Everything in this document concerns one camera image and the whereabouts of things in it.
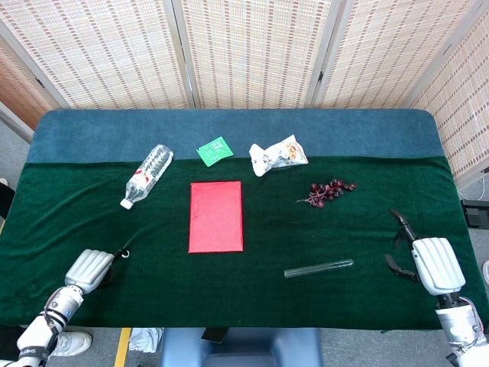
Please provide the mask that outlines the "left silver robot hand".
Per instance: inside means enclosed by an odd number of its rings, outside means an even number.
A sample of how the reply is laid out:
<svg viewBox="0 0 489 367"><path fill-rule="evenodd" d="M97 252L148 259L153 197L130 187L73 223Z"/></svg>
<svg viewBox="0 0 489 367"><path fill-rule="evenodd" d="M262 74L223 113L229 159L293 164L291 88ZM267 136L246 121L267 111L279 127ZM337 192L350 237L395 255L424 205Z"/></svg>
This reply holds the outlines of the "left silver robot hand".
<svg viewBox="0 0 489 367"><path fill-rule="evenodd" d="M115 254L86 249L66 273L64 283L67 287L79 288L82 294L89 294L102 283L114 261L129 256L130 252L126 248Z"/></svg>

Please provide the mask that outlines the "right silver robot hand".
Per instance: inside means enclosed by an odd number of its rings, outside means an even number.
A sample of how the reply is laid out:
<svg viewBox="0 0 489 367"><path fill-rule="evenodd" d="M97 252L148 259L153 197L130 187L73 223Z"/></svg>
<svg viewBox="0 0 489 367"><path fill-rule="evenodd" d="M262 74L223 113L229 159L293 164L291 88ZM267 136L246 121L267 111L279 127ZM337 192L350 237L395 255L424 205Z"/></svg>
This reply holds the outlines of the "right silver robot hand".
<svg viewBox="0 0 489 367"><path fill-rule="evenodd" d="M448 239L418 236L405 216L395 209L390 213L399 227L393 243L396 247L401 241L408 245L416 271L401 268L390 254L384 256L387 267L399 277L421 283L432 296L457 294L466 280Z"/></svg>

